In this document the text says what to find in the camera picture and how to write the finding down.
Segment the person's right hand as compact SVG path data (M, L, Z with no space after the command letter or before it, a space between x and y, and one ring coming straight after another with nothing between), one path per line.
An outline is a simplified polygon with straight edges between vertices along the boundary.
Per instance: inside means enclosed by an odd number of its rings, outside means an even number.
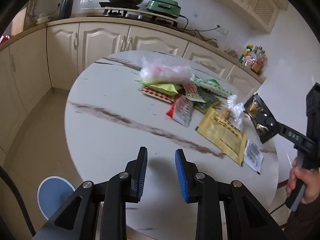
M320 175L319 169L313 171L297 166L297 158L293 161L286 185L286 192L291 193L296 188L296 182L300 179L305 184L302 204L310 204L319 197Z

